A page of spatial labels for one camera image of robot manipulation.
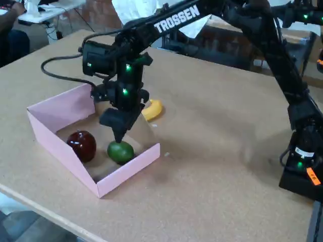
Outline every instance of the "lime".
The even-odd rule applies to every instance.
[[[124,141],[112,141],[107,147],[107,154],[118,165],[127,164],[135,156],[132,146]]]

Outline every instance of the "table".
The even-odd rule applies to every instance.
[[[162,156],[98,199],[36,141],[26,107],[77,84],[40,70],[77,52],[80,31],[0,69],[0,192],[87,241],[305,241],[312,201],[278,187],[291,136],[273,77],[150,48],[145,88],[165,112],[153,122]],[[112,37],[99,39],[111,43]],[[82,60],[47,69],[82,74]],[[322,90],[311,88],[319,105]]]
[[[48,41],[51,44],[55,42],[55,39],[57,39],[56,28],[52,24],[51,20],[54,17],[59,16],[71,9],[77,8],[85,3],[86,0],[59,0],[58,2],[54,2],[49,5],[40,5],[40,7],[45,9],[45,12],[40,12],[39,16],[34,16],[32,14],[25,13],[19,16],[18,19],[34,24],[41,24],[44,21],[49,21],[50,26],[46,26],[46,32],[48,35]],[[5,14],[6,12],[7,10],[0,9],[0,15]]]

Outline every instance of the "apple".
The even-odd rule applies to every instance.
[[[94,136],[87,131],[77,131],[71,134],[66,143],[72,147],[83,163],[87,163],[95,157],[96,141]]]

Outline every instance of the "banana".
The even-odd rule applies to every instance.
[[[141,111],[142,115],[147,121],[152,120],[157,117],[163,110],[163,105],[160,100],[149,100],[151,105],[148,108],[145,108]]]

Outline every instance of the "wooden table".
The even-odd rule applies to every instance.
[[[272,77],[151,48],[144,83],[166,109],[153,122],[162,158],[100,200],[45,151],[26,107],[76,84],[40,64],[76,53],[88,34],[0,69],[0,192],[88,241],[305,241],[312,202],[278,187],[291,131]],[[47,69],[85,78],[81,59]]]

